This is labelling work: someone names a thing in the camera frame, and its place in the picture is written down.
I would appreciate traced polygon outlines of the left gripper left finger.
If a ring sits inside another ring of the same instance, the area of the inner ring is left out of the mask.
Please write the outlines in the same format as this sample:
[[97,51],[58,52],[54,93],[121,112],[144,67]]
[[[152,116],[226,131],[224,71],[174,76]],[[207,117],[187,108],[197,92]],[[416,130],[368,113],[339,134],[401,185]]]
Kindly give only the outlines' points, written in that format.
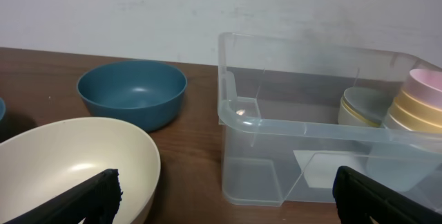
[[117,169],[105,169],[6,224],[112,224],[122,201]]

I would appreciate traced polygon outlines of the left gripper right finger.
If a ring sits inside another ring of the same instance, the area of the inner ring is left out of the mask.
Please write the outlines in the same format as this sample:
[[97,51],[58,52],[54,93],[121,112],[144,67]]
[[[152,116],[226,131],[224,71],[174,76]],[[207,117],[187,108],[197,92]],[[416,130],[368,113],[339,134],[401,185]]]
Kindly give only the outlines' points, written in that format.
[[341,166],[332,194],[342,224],[441,224],[441,215],[394,190]]

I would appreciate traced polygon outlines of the light blue cup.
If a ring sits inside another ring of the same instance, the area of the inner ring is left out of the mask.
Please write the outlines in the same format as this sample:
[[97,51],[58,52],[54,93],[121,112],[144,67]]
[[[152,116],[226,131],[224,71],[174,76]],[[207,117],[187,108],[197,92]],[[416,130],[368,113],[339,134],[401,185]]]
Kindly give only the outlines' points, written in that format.
[[378,183],[406,192],[441,164],[441,153],[413,144],[375,143],[369,153],[366,173]]

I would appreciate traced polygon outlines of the large cream bowl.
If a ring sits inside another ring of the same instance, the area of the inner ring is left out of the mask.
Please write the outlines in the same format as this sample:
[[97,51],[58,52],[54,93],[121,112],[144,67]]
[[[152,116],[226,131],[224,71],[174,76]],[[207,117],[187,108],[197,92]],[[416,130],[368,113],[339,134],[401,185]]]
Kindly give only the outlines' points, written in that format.
[[105,169],[117,169],[115,223],[143,223],[160,177],[160,154],[139,127],[112,118],[53,122],[1,143],[1,222],[18,217]]

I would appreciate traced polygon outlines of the cream cup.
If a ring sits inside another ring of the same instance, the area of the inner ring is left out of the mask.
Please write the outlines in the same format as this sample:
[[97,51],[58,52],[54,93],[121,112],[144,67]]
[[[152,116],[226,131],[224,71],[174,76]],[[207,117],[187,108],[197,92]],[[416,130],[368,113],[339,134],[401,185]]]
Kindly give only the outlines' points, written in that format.
[[387,113],[383,119],[382,126],[386,129],[397,129],[397,130],[406,130],[411,131],[410,128],[406,127],[404,124],[401,124],[398,120],[392,117],[390,113]]

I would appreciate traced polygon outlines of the small grey bowl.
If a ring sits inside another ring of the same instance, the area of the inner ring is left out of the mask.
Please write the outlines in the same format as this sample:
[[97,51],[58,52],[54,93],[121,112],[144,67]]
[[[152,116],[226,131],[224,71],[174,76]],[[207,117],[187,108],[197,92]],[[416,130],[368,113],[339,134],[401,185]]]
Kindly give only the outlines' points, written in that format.
[[393,99],[382,91],[358,86],[347,88],[343,93],[343,102],[349,112],[373,127],[382,123]]

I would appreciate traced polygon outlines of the yellow cup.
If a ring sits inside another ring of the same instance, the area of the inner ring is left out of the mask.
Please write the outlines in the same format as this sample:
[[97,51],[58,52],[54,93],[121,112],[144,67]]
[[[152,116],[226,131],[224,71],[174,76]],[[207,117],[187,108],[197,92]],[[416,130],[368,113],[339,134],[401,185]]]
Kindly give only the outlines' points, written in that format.
[[432,124],[428,121],[422,120],[411,113],[408,113],[396,103],[391,105],[389,113],[397,122],[413,131],[441,133],[441,125]]
[[404,90],[400,90],[394,99],[394,103],[413,117],[431,124],[441,125],[441,109],[413,98]]

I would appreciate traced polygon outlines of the dark blue bowl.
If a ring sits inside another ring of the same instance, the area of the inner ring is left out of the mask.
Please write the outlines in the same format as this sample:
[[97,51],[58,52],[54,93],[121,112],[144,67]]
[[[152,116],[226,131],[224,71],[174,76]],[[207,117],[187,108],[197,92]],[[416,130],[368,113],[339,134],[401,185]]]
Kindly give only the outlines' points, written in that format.
[[99,66],[77,82],[77,92],[92,116],[130,122],[147,132],[178,116],[186,88],[180,69],[149,60]]
[[2,98],[0,98],[0,121],[4,118],[6,114],[6,104]]

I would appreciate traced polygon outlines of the pink cup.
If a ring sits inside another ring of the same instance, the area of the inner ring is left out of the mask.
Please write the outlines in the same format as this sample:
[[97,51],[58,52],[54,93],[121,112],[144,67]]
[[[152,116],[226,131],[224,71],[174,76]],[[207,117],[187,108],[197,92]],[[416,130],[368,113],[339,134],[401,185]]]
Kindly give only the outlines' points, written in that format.
[[403,83],[403,90],[413,98],[441,109],[441,71],[412,69]]

